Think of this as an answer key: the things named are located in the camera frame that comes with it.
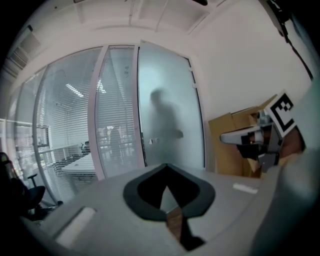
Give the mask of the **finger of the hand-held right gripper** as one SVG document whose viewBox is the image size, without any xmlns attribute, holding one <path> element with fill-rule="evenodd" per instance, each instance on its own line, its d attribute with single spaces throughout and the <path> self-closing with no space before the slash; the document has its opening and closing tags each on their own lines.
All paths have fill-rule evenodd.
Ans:
<svg viewBox="0 0 320 256">
<path fill-rule="evenodd" d="M 251 145 L 263 143 L 263 130 L 260 126 L 250 126 L 235 131 L 222 133 L 220 141 L 230 145 Z"/>
</svg>

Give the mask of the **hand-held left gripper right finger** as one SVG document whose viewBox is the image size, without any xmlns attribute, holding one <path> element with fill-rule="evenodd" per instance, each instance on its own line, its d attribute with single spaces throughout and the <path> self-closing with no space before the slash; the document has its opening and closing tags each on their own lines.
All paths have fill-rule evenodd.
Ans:
<svg viewBox="0 0 320 256">
<path fill-rule="evenodd" d="M 187 220 L 191 235 L 206 243 L 240 216 L 262 183 L 259 178 L 217 174 L 183 165 L 178 168 L 208 182 L 215 190 L 214 201 L 206 213 Z"/>
</svg>

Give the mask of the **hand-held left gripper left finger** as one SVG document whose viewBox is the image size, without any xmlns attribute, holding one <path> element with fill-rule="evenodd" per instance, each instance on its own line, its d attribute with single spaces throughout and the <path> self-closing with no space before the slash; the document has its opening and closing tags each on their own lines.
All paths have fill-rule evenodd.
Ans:
<svg viewBox="0 0 320 256">
<path fill-rule="evenodd" d="M 123 198 L 125 185 L 148 173 L 145 167 L 95 182 L 53 211 L 42 223 L 42 230 L 60 243 L 84 256 L 180 256 L 184 248 L 165 222 L 137 216 Z M 60 235 L 82 209 L 91 211 L 86 224 L 72 226 L 73 232 Z"/>
</svg>

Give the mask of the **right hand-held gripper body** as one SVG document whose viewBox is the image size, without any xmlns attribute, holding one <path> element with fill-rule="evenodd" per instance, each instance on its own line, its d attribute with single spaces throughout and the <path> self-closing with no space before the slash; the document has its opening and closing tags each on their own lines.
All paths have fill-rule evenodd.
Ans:
<svg viewBox="0 0 320 256">
<path fill-rule="evenodd" d="M 288 93 L 282 91 L 258 112 L 257 121 L 263 138 L 258 163 L 263 173 L 278 164 L 285 136 L 296 126 L 291 114 L 293 106 Z"/>
</svg>

